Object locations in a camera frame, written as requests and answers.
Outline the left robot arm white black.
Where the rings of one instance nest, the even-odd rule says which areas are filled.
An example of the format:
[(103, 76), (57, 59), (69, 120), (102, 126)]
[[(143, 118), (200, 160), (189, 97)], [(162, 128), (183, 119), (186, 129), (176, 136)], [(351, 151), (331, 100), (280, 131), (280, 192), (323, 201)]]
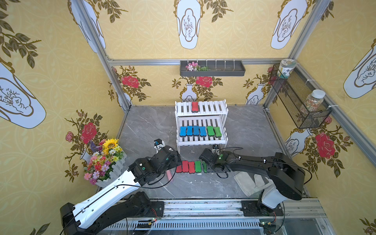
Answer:
[(161, 147), (152, 157), (138, 158), (128, 170), (92, 197), (60, 209), (62, 235), (96, 235), (130, 217), (146, 215), (151, 201), (145, 189), (167, 170), (182, 164), (179, 152)]

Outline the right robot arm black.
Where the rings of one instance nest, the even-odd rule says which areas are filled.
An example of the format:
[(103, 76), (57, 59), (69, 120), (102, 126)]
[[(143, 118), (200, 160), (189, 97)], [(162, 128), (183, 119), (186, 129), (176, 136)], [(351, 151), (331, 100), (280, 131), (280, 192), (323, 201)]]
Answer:
[(216, 173), (239, 171), (269, 178), (273, 186), (264, 190), (260, 202), (270, 209), (276, 208), (287, 199), (299, 201), (303, 197), (305, 171), (283, 153), (254, 157), (230, 151), (213, 153), (205, 149), (199, 159)]

